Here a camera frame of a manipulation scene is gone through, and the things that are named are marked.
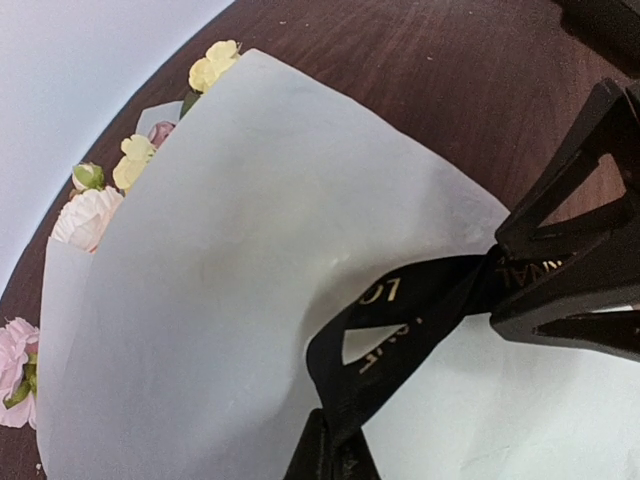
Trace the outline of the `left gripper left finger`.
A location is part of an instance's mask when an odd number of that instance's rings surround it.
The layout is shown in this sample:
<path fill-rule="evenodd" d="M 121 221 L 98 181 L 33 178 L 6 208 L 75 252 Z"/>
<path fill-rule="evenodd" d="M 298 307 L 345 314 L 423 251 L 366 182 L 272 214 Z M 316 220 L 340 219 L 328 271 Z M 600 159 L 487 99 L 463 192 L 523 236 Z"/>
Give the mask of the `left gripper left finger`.
<path fill-rule="evenodd" d="M 284 480 L 331 480 L 332 453 L 322 409 L 310 412 Z"/>

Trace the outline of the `translucent white wrapping paper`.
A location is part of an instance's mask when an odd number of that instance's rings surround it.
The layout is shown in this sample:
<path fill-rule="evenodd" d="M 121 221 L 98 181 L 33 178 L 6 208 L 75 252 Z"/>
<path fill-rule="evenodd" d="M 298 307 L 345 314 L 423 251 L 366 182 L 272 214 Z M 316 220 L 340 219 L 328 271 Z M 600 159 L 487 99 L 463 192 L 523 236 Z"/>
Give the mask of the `translucent white wrapping paper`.
<path fill-rule="evenodd" d="M 489 192 L 257 50 L 178 124 L 97 251 L 47 247 L 37 441 L 51 479 L 280 479 L 310 338 L 388 271 L 482 254 Z M 364 429 L 385 479 L 635 479 L 639 366 L 471 316 Z"/>

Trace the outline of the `yellow blossom stem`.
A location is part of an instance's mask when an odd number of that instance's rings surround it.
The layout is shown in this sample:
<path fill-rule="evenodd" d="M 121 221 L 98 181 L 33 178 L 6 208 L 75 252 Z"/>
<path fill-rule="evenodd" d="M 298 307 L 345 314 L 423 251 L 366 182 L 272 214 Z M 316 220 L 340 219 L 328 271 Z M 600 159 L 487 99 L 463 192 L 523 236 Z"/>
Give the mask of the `yellow blossom stem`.
<path fill-rule="evenodd" d="M 241 45 L 235 40 L 218 41 L 193 63 L 188 75 L 190 90 L 183 100 L 178 119 L 182 119 L 200 97 L 240 59 L 240 49 Z M 161 121 L 147 135 L 134 134 L 122 140 L 122 157 L 112 172 L 114 184 L 119 190 L 125 193 L 131 190 L 175 127 L 174 122 Z"/>

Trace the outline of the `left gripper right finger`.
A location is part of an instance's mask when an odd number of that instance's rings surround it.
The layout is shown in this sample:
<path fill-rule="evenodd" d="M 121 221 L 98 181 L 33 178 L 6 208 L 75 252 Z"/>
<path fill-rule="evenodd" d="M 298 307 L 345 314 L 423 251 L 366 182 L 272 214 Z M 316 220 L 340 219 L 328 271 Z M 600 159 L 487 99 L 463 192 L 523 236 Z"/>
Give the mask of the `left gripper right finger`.
<path fill-rule="evenodd" d="M 336 450 L 334 456 L 334 479 L 381 479 L 362 430 L 358 430 Z"/>

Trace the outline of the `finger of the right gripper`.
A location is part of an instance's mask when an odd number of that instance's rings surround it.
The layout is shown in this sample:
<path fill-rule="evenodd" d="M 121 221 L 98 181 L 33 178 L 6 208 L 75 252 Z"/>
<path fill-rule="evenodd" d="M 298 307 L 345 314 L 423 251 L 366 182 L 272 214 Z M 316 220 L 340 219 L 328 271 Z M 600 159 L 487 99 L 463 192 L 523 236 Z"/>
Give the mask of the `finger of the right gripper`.
<path fill-rule="evenodd" d="M 490 324 L 504 339 L 596 351 L 637 362 L 639 252 L 595 249 L 544 260 L 496 265 L 507 296 L 492 308 Z"/>
<path fill-rule="evenodd" d="M 495 238 L 511 259 L 574 253 L 625 225 L 632 210 L 619 198 L 569 220 L 546 225 L 599 167 L 613 158 L 625 190 L 639 190 L 639 84 L 597 83 L 551 161 L 500 225 Z"/>

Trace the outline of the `pink rose stem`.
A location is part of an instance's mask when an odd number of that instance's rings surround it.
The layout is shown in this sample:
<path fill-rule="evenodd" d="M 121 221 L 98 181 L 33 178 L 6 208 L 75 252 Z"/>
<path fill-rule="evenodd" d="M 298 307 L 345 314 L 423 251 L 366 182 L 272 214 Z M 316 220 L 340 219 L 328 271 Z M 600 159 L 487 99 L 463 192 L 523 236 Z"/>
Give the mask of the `pink rose stem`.
<path fill-rule="evenodd" d="M 124 197 L 106 184 L 103 169 L 94 163 L 73 167 L 73 196 L 61 209 L 51 238 L 94 253 Z"/>

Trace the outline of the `pink flower stem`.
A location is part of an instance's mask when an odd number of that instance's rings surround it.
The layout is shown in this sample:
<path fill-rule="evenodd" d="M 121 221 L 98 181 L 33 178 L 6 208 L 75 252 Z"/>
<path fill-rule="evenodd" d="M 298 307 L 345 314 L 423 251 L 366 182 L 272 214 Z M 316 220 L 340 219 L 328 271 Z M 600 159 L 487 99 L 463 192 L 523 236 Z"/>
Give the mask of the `pink flower stem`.
<path fill-rule="evenodd" d="M 1 327 L 1 425 L 36 429 L 40 331 L 16 317 Z"/>

